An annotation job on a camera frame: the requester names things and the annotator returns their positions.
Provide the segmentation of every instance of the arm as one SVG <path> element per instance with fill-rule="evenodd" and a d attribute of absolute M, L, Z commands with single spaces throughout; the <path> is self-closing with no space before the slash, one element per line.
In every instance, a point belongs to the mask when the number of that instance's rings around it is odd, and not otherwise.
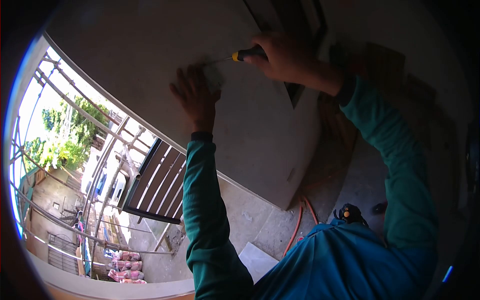
<path fill-rule="evenodd" d="M 202 71 L 191 66 L 187 78 L 179 70 L 178 80 L 182 92 L 174 85 L 170 89 L 193 123 L 183 179 L 183 218 L 190 240 L 187 265 L 193 272 L 195 298 L 245 298 L 253 281 L 228 240 L 230 227 L 215 168 L 211 132 L 220 92 L 210 94 Z"/>
<path fill-rule="evenodd" d="M 245 61 L 269 78 L 303 84 L 336 96 L 342 111 L 377 148 L 388 167 L 385 238 L 396 248 L 435 249 L 437 217 L 427 183 L 425 158 L 398 111 L 359 77 L 344 79 L 339 70 L 316 60 L 298 43 L 279 34 L 253 38 L 265 50 Z"/>
<path fill-rule="evenodd" d="M 338 97 L 346 117 L 360 130 L 362 137 L 380 151 L 388 167 L 386 242 L 396 248 L 435 249 L 437 216 L 420 144 L 400 113 L 359 77 L 346 81 Z"/>

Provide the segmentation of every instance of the hand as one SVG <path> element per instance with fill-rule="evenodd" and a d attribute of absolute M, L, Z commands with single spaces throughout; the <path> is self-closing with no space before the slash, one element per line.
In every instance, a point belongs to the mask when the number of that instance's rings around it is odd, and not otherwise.
<path fill-rule="evenodd" d="M 177 69 L 177 79 L 180 90 L 174 84 L 170 84 L 170 91 L 192 121 L 193 132 L 212 133 L 215 103 L 220 99 L 221 91 L 210 93 L 201 67 L 188 66 L 187 77 L 183 75 L 181 69 Z"/>
<path fill-rule="evenodd" d="M 273 80 L 302 84 L 337 95 L 343 84 L 343 73 L 317 60 L 301 43 L 280 33 L 261 34 L 252 43 L 262 46 L 268 60 L 254 55 L 244 61 L 257 66 Z"/>

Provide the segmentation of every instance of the screwdriver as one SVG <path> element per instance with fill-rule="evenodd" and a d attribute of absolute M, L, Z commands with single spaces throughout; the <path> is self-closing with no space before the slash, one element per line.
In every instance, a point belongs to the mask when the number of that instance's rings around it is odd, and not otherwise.
<path fill-rule="evenodd" d="M 251 56 L 251 55 L 260 55 L 264 59 L 268 60 L 268 57 L 265 54 L 264 49 L 260 45 L 255 45 L 250 49 L 239 50 L 238 52 L 233 53 L 231 56 L 229 56 L 227 58 L 220 59 L 220 60 L 214 60 L 214 61 L 210 62 L 209 64 L 217 63 L 217 62 L 224 61 L 224 60 L 243 61 L 243 59 L 245 57 Z"/>

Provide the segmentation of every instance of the teal long-sleeve shirt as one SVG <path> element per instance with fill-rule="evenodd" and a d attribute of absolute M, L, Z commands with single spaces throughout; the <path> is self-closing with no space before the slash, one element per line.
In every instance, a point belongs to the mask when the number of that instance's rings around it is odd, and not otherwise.
<path fill-rule="evenodd" d="M 384 240 L 360 223 L 319 224 L 260 281 L 241 263 L 210 140 L 188 144 L 183 216 L 196 299 L 418 299 L 435 270 L 437 217 L 426 162 L 398 111 L 359 77 L 341 106 L 388 167 Z"/>

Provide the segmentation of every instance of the cuff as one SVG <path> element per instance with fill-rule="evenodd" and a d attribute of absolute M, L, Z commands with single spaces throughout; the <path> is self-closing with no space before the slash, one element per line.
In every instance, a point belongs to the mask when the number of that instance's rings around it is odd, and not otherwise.
<path fill-rule="evenodd" d="M 357 77 L 354 75 L 346 75 L 343 82 L 342 88 L 335 96 L 335 99 L 338 101 L 338 104 L 341 107 L 347 106 L 347 104 L 352 99 L 353 93 L 355 92 L 355 87 L 357 85 Z"/>
<path fill-rule="evenodd" d="M 205 131 L 192 132 L 192 141 L 204 141 L 211 143 L 213 141 L 213 134 Z"/>

